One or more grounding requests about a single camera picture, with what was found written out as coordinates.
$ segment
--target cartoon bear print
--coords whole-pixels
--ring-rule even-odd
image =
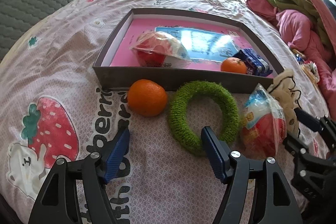
[[[70,117],[57,100],[41,97],[37,105],[29,105],[28,112],[21,132],[27,146],[18,142],[9,146],[7,178],[25,195],[36,199],[56,159],[76,160],[79,146]]]
[[[33,149],[20,143],[13,143],[8,148],[10,171],[7,178],[34,200],[50,170],[44,166],[46,150],[46,146],[42,144],[37,156]]]

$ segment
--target pink clothing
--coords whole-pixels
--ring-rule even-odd
[[[323,46],[319,36],[314,32],[312,21],[299,11],[284,10],[277,13],[277,9],[267,0],[246,0],[246,5],[277,27],[282,40],[290,48],[304,53],[309,60],[316,63],[320,75],[319,87],[332,119],[336,119],[336,70],[333,71],[328,65],[336,52],[336,20],[322,0],[311,1],[321,15],[334,52]]]
[[[318,52],[323,61],[330,61],[332,53],[323,46],[320,37],[313,31],[313,22],[307,16],[297,10],[284,10],[277,13],[276,19],[281,38],[288,47],[304,53],[309,60]]]
[[[245,0],[245,3],[250,10],[266,19],[273,26],[277,26],[276,14],[278,9],[273,7],[267,0]]]
[[[319,12],[324,24],[325,30],[330,38],[331,44],[333,45],[334,52],[336,52],[336,20],[332,16],[330,10],[325,5],[322,0],[311,0],[314,4],[316,10]],[[321,78],[320,89],[328,103],[330,115],[332,119],[336,119],[336,70],[332,71],[330,66],[328,66],[323,60],[319,58],[316,54],[314,56],[315,62],[318,66],[319,75]]]

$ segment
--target blue picture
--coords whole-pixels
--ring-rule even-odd
[[[232,37],[227,34],[179,27],[156,27],[155,31],[169,33],[180,40],[193,62],[197,60],[222,62],[239,50]]]

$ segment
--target snack wrapper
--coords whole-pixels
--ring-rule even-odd
[[[130,49],[142,67],[186,68],[191,64],[182,43],[166,32],[144,33]]]
[[[257,52],[252,48],[245,48],[237,52],[233,57],[244,61],[247,67],[248,75],[256,75],[266,77],[270,75],[273,70],[269,69],[269,64],[263,60]]]
[[[301,69],[309,77],[313,85],[317,86],[317,84],[320,82],[320,76],[316,64],[310,60],[307,60],[301,65]]]
[[[258,84],[245,104],[241,139],[246,152],[257,159],[274,157],[287,136],[283,108]]]

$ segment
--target green cloth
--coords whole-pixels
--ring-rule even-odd
[[[319,35],[322,43],[332,49],[330,39],[327,35],[326,29],[323,25],[322,19],[315,6],[310,0],[267,0],[272,6],[277,7],[279,10],[297,10],[306,15],[314,24],[315,31]]]

